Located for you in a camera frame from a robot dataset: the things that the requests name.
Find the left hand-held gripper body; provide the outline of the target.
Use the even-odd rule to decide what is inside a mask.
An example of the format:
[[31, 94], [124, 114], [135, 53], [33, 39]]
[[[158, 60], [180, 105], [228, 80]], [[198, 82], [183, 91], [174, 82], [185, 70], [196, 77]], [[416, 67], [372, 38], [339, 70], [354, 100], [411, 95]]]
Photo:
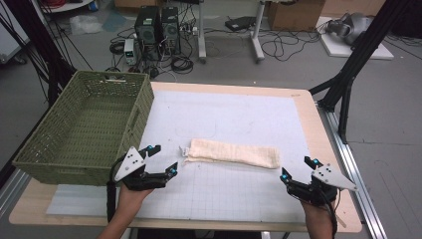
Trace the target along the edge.
[[132, 146], [122, 159], [122, 163], [113, 180], [122, 181], [130, 190], [142, 191], [154, 188], [163, 188], [167, 181], [158, 178], [159, 173], [145, 171], [145, 158], [142, 158], [134, 146]]

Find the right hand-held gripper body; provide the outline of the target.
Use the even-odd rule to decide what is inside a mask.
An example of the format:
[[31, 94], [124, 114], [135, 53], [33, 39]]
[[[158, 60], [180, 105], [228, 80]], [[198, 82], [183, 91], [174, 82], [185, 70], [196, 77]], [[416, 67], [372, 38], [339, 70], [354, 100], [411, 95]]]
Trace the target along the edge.
[[290, 195], [314, 206], [331, 204], [336, 200], [339, 190], [357, 190], [351, 180], [329, 164], [317, 166], [308, 184], [293, 180], [286, 172], [286, 187]]

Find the cream towel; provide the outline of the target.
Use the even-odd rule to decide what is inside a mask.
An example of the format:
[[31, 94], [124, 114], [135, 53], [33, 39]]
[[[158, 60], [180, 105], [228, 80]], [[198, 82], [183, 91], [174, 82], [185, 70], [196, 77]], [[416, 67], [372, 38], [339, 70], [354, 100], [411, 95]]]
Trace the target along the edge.
[[280, 167], [280, 152], [271, 146], [193, 138], [189, 146], [181, 148], [181, 153], [185, 157], [185, 162], [243, 163], [269, 169]]

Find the green woven plastic basket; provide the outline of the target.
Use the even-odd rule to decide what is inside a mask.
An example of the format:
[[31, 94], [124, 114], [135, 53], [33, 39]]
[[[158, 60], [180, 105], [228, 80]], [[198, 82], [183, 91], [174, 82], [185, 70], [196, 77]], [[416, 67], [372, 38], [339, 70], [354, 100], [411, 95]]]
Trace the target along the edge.
[[103, 186], [140, 145], [153, 100], [147, 74], [78, 71], [13, 164], [42, 183]]

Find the person's left hand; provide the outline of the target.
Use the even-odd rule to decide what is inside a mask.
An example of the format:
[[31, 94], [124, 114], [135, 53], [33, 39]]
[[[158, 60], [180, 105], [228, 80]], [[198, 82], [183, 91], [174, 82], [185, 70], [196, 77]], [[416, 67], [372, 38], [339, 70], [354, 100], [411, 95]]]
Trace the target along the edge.
[[117, 204], [117, 212], [125, 214], [136, 214], [143, 200], [152, 192], [152, 189], [135, 191], [128, 189], [125, 185], [120, 188]]

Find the person's right hand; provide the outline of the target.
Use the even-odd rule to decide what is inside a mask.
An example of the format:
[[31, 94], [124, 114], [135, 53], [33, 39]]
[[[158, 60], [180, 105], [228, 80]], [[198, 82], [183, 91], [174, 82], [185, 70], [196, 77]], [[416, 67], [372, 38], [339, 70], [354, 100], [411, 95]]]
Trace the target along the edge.
[[331, 216], [325, 207], [314, 206], [302, 201], [301, 206], [306, 216], [306, 223], [310, 227], [322, 228], [331, 227]]

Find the white grid mat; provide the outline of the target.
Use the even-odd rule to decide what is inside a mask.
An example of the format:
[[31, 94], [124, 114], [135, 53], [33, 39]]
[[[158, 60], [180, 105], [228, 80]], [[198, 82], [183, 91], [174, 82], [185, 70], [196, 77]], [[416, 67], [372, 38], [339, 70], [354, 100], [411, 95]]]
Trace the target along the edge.
[[138, 213], [142, 219], [243, 222], [303, 222], [300, 203], [290, 196], [279, 169], [244, 163], [188, 162], [183, 152], [194, 138], [271, 146], [280, 168], [308, 182], [309, 153], [296, 104], [291, 98], [158, 91], [141, 139], [160, 145], [146, 170], [161, 172], [172, 163], [178, 173], [154, 190]]

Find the white bench power supply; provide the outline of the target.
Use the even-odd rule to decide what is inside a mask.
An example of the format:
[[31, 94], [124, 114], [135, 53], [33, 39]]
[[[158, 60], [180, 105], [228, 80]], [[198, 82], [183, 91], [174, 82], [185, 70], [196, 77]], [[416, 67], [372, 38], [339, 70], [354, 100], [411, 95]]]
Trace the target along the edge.
[[133, 39], [126, 39], [124, 41], [123, 53], [126, 62], [130, 66], [134, 66], [137, 63], [137, 53], [135, 48], [135, 41]]

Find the black computer tower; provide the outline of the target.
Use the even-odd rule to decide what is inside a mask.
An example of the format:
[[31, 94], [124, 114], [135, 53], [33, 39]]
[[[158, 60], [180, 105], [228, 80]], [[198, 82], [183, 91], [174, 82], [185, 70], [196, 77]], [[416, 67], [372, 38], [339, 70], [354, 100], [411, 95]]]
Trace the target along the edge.
[[159, 60], [159, 44], [163, 40], [159, 8], [141, 6], [134, 24], [141, 56], [145, 60]]
[[171, 55], [179, 55], [181, 47], [178, 8], [164, 7], [161, 11], [161, 24], [166, 52]]

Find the white desk leg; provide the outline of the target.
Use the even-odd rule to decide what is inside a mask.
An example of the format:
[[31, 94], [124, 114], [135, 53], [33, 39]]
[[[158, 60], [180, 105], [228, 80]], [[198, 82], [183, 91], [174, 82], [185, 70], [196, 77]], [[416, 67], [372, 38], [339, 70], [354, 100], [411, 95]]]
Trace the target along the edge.
[[204, 36], [204, 18], [203, 18], [203, 3], [204, 0], [198, 0], [198, 10], [199, 10], [199, 19], [198, 19], [198, 57], [199, 61], [202, 64], [206, 63], [206, 44]]
[[255, 21], [255, 28], [254, 31], [251, 33], [251, 41], [255, 50], [256, 54], [256, 62], [260, 63], [265, 59], [260, 41], [259, 41], [259, 33], [261, 28], [261, 23], [264, 15], [265, 10], [265, 1], [258, 0], [258, 9], [256, 14], [256, 21]]

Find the grey robot part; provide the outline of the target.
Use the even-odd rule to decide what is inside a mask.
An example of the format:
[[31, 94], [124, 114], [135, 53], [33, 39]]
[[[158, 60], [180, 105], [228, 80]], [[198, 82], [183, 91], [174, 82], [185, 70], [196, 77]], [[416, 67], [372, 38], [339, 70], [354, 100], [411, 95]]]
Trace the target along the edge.
[[369, 28], [372, 21], [372, 18], [362, 13], [345, 13], [339, 19], [329, 20], [325, 30], [328, 33], [334, 33], [351, 46]]

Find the clear plastic bag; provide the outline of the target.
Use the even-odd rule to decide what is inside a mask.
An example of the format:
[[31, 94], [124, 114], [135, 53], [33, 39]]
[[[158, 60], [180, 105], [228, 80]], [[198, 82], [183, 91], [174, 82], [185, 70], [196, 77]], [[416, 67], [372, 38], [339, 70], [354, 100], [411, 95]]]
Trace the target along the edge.
[[97, 17], [87, 15], [72, 17], [70, 26], [73, 35], [95, 34], [103, 29]]

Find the brown cardboard box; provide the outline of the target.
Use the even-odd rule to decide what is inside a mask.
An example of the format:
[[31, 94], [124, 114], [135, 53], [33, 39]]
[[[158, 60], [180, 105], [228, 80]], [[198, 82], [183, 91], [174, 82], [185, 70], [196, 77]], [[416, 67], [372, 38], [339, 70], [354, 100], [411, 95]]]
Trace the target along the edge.
[[272, 2], [268, 11], [269, 26], [273, 31], [312, 32], [324, 5], [325, 0]]

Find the flat black device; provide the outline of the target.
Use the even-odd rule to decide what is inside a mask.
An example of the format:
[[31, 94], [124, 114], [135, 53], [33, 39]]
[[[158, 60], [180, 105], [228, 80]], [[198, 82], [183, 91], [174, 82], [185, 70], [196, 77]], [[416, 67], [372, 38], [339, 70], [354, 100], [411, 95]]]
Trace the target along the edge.
[[233, 32], [238, 32], [253, 27], [255, 23], [255, 17], [244, 16], [226, 21], [225, 26]]

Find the black metal stand frame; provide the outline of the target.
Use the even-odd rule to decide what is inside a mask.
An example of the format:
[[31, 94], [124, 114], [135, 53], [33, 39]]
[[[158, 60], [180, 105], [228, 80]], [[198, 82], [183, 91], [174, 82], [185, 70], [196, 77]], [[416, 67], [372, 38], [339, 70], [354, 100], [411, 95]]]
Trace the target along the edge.
[[45, 97], [52, 106], [77, 69], [60, 53], [31, 0], [0, 0], [0, 6], [8, 7], [29, 38], [33, 48], [24, 42], [11, 21], [0, 14], [2, 26], [29, 57], [39, 80], [48, 85]]
[[317, 105], [326, 112], [333, 113], [337, 103], [341, 102], [337, 133], [345, 144], [347, 144], [346, 130], [353, 82], [397, 19], [412, 2], [413, 0], [385, 0], [341, 70], [330, 80], [310, 89], [312, 95], [326, 90], [324, 97], [317, 102]]

